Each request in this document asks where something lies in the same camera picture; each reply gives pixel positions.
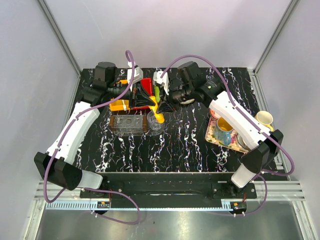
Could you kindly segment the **yellow toothpaste tube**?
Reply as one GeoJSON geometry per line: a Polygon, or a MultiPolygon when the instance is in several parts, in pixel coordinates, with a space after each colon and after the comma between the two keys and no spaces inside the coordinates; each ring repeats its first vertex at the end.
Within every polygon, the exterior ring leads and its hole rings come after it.
{"type": "Polygon", "coordinates": [[[160,124],[163,124],[165,122],[165,118],[164,118],[164,115],[162,113],[157,113],[159,105],[157,103],[156,97],[155,96],[150,96],[149,98],[151,100],[151,104],[148,106],[149,109],[153,112],[156,120],[160,124]]]}

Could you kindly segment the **green toothpaste tube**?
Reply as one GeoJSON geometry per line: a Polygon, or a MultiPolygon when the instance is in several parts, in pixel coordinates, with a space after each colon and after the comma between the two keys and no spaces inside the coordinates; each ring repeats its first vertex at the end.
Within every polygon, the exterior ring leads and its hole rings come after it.
{"type": "Polygon", "coordinates": [[[154,96],[155,96],[156,102],[159,103],[161,101],[161,97],[160,97],[160,88],[158,86],[154,87],[154,96]]]}

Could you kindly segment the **clear plastic cup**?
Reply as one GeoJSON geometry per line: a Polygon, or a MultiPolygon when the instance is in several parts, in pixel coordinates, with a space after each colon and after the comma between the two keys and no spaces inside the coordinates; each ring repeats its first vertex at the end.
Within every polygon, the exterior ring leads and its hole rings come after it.
{"type": "Polygon", "coordinates": [[[156,119],[153,111],[150,111],[147,114],[147,121],[149,128],[153,131],[162,130],[164,127],[164,125],[162,123],[159,123],[159,121],[156,119]]]}

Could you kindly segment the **clear acrylic toothbrush holder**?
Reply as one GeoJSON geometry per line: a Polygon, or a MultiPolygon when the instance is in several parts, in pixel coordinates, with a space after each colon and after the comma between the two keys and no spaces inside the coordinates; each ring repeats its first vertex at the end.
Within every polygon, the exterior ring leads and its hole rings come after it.
{"type": "Polygon", "coordinates": [[[109,128],[117,134],[143,134],[148,131],[145,115],[112,115],[109,128]]]}

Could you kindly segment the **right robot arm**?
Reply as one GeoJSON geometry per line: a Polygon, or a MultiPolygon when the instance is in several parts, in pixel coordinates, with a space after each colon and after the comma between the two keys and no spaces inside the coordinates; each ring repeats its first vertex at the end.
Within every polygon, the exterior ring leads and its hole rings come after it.
{"type": "Polygon", "coordinates": [[[279,153],[284,135],[279,130],[271,131],[250,115],[227,92],[227,85],[214,77],[206,78],[196,62],[184,63],[177,70],[181,82],[171,81],[165,71],[153,74],[153,83],[163,88],[157,112],[174,112],[180,103],[194,99],[218,113],[235,129],[249,148],[227,186],[228,194],[239,198],[245,193],[245,186],[279,153]]]}

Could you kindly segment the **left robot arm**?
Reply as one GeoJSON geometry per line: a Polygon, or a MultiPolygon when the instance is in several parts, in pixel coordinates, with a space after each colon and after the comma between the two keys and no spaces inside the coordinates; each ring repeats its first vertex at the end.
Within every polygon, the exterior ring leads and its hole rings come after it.
{"type": "Polygon", "coordinates": [[[104,178],[93,171],[74,166],[77,150],[91,125],[104,107],[119,101],[128,103],[128,108],[154,107],[155,97],[144,89],[141,81],[143,70],[135,63],[128,63],[127,79],[119,82],[118,68],[112,62],[99,62],[94,69],[91,83],[84,87],[75,103],[73,112],[53,144],[46,152],[37,152],[34,163],[45,183],[52,183],[63,189],[90,189],[98,198],[108,193],[104,178]]]}

